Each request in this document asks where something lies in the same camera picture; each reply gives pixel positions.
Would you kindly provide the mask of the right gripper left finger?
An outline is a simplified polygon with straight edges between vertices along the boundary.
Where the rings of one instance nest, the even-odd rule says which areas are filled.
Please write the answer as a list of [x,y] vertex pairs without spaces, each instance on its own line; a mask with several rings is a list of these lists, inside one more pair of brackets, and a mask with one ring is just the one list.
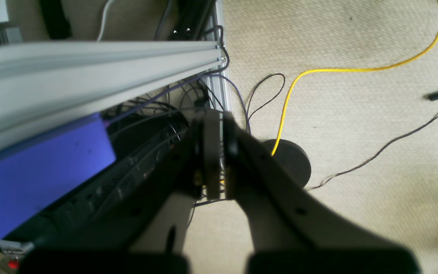
[[196,116],[182,141],[126,199],[29,253],[19,274],[189,274],[189,217],[207,188],[220,197],[221,114]]

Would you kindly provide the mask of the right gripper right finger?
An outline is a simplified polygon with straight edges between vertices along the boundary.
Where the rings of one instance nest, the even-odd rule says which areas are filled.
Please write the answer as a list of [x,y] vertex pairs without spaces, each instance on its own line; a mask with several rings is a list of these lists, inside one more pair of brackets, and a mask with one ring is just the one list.
[[[254,245],[249,274],[419,274],[411,251],[363,229],[299,189],[262,143],[223,121],[226,198],[247,216]],[[266,164],[277,185],[266,185]]]

